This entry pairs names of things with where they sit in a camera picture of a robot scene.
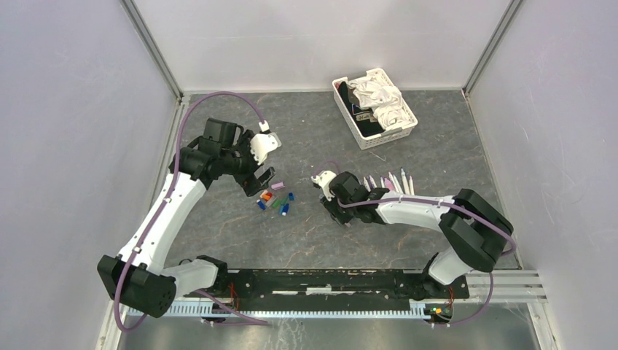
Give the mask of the pink highlighter cap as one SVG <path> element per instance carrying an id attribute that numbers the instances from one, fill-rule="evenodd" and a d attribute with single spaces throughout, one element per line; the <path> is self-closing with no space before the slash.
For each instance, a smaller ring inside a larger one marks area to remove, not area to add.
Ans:
<path id="1" fill-rule="evenodd" d="M 283 182 L 277 182 L 277 183 L 272 184 L 270 188 L 272 190 L 280 190 L 280 189 L 285 188 L 285 184 Z"/>

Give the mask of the clear pen cap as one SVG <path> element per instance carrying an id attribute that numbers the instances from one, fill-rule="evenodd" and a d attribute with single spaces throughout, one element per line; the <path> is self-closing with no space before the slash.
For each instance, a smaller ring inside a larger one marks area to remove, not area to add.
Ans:
<path id="1" fill-rule="evenodd" d="M 272 205 L 276 202 L 276 200 L 277 200 L 277 197 L 276 197 L 276 196 L 273 196 L 273 197 L 271 197 L 271 198 L 267 201 L 266 205 L 267 205 L 267 206 L 272 206 Z"/>

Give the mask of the pink highlighter pen body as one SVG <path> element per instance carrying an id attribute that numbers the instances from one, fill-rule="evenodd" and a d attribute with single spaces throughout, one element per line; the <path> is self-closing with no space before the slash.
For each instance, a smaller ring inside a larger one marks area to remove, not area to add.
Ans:
<path id="1" fill-rule="evenodd" d="M 396 192 L 396 188 L 394 186 L 394 183 L 389 178 L 384 178 L 383 182 L 384 182 L 384 186 L 386 188 L 388 188 L 390 191 Z"/>

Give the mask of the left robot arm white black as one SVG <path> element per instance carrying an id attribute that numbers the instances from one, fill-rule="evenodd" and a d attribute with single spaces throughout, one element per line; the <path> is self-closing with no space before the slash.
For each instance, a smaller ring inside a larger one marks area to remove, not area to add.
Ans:
<path id="1" fill-rule="evenodd" d="M 266 168 L 260 176 L 256 172 L 280 146 L 265 121 L 259 122 L 255 133 L 233 122 L 207 120 L 203 134 L 174 155 L 157 202 L 139 229 L 117 255 L 104 255 L 98 263 L 115 306 L 159 318 L 176 298 L 198 289 L 211 297 L 222 296 L 229 287 L 227 264 L 202 255 L 167 268 L 171 244 L 193 207 L 221 176 L 231 176 L 248 197 L 266 190 L 274 168 Z"/>

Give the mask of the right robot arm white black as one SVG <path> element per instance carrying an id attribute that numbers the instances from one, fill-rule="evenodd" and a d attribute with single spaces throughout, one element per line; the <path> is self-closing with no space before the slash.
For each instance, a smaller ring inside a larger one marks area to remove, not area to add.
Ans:
<path id="1" fill-rule="evenodd" d="M 441 233 L 449 248 L 433 257 L 421 277 L 431 298 L 471 271 L 490 273 L 498 260 L 516 250 L 509 220 L 470 189 L 442 197 L 405 194 L 385 187 L 368 190 L 350 172 L 321 171 L 312 176 L 321 204 L 339 225 L 410 225 Z"/>

